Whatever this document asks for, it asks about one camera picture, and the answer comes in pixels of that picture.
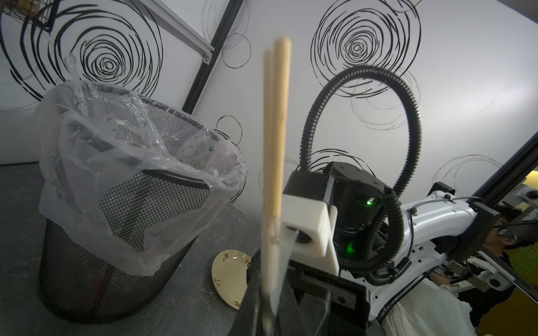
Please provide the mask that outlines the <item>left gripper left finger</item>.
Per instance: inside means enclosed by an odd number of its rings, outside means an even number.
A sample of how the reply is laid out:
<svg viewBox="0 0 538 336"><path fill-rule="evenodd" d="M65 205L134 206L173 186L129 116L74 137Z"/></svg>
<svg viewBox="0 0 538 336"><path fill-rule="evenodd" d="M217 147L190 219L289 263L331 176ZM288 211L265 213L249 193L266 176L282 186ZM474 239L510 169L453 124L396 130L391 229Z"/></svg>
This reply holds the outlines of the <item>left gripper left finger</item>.
<svg viewBox="0 0 538 336"><path fill-rule="evenodd" d="M252 257L247 269L247 290L235 317L230 336L262 335L261 252Z"/></svg>

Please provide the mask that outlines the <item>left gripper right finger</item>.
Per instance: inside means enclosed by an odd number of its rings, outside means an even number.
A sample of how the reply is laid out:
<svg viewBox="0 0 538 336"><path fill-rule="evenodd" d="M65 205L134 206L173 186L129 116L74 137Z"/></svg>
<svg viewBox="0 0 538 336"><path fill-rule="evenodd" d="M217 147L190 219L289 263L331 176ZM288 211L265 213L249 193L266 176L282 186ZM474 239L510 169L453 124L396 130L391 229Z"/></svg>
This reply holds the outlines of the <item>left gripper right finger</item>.
<svg viewBox="0 0 538 336"><path fill-rule="evenodd" d="M294 289L286 279L280 295L274 335L300 336L311 335L309 327L303 318L300 306L294 295Z"/></svg>

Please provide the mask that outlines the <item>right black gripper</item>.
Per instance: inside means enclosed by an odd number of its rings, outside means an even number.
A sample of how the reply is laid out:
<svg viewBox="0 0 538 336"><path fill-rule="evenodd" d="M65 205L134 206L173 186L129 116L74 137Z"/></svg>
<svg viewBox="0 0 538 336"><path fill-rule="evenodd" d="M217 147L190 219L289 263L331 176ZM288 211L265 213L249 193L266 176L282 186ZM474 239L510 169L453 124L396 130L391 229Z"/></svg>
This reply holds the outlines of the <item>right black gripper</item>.
<svg viewBox="0 0 538 336"><path fill-rule="evenodd" d="M289 284L310 335L365 335L371 305L363 285L291 261Z"/></svg>

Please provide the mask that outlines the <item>clear plastic chopstick wrapper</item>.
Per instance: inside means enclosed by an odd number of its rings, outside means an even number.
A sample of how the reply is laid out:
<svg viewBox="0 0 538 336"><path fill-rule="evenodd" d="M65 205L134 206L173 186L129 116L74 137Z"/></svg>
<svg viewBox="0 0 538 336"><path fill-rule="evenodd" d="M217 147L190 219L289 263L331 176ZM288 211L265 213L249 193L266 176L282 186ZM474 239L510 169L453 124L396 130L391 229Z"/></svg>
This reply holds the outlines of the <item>clear plastic chopstick wrapper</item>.
<svg viewBox="0 0 538 336"><path fill-rule="evenodd" d="M280 304L284 277L287 273L289 260L294 251L299 231L294 228L281 229L280 238L277 244L276 271L273 275L273 284L270 287L270 309L273 316L277 316Z"/></svg>

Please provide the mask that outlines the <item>bamboo chopsticks pair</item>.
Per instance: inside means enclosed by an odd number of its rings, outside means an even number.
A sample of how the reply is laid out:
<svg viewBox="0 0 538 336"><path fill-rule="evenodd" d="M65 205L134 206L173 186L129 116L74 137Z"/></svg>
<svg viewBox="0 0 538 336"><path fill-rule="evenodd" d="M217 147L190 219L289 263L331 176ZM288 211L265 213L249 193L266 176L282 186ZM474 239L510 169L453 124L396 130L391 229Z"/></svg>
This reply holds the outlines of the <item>bamboo chopsticks pair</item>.
<svg viewBox="0 0 538 336"><path fill-rule="evenodd" d="M262 294L276 296L279 274L282 187L286 150L292 42L275 40L263 62Z"/></svg>

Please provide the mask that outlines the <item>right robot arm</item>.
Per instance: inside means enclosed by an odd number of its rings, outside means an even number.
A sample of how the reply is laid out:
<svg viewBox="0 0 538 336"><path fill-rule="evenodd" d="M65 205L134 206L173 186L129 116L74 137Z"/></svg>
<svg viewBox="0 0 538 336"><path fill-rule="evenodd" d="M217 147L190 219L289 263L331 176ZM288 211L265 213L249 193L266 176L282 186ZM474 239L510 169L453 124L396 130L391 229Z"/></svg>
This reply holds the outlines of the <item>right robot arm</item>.
<svg viewBox="0 0 538 336"><path fill-rule="evenodd" d="M346 162L293 172L282 202L284 226L298 231L290 284L314 335L364 335L433 269L467 259L500 217L441 187L402 204Z"/></svg>

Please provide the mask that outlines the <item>cream plate with red marks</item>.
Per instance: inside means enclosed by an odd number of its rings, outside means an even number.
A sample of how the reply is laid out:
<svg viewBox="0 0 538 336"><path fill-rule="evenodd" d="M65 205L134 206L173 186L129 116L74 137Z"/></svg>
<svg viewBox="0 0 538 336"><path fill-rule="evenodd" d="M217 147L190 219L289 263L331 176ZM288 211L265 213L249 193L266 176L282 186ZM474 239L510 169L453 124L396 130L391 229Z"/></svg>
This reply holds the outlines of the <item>cream plate with red marks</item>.
<svg viewBox="0 0 538 336"><path fill-rule="evenodd" d="M247 269L252 258L237 250L219 253L211 268L212 282L220 298L239 310L247 290Z"/></svg>

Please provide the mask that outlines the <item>black mesh trash bin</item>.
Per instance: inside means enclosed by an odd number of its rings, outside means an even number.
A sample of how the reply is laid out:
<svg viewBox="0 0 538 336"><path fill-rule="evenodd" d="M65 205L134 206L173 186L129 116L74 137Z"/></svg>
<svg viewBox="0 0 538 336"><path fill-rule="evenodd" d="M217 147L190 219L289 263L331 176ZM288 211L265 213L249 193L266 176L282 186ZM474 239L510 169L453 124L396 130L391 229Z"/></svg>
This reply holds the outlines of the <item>black mesh trash bin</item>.
<svg viewBox="0 0 538 336"><path fill-rule="evenodd" d="M245 183L239 149L136 92L66 82L34 112L46 218L39 294L107 323L148 305Z"/></svg>

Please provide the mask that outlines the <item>clear plastic bin liner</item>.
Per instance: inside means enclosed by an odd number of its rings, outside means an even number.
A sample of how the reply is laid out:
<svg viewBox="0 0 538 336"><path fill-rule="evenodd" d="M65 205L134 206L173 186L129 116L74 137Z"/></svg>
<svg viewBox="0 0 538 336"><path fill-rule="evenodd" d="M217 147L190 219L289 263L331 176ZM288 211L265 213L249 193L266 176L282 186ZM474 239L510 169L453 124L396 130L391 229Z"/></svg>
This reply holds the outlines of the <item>clear plastic bin liner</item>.
<svg viewBox="0 0 538 336"><path fill-rule="evenodd" d="M149 277L217 217L247 176L231 141L187 113L71 76L33 119L40 213L120 271Z"/></svg>

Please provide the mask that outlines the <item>aluminium wall rail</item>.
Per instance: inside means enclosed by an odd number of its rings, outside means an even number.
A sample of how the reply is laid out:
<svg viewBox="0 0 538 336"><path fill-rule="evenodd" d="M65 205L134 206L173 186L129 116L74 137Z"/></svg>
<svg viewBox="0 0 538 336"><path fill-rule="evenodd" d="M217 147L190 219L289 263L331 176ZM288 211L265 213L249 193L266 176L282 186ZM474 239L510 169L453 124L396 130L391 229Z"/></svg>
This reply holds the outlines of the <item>aluminium wall rail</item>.
<svg viewBox="0 0 538 336"><path fill-rule="evenodd" d="M182 20L169 6L158 0L141 0L138 3L147 8L147 11L154 17L160 27L186 44L190 49L196 51L203 58L203 63L210 64L214 47Z"/></svg>

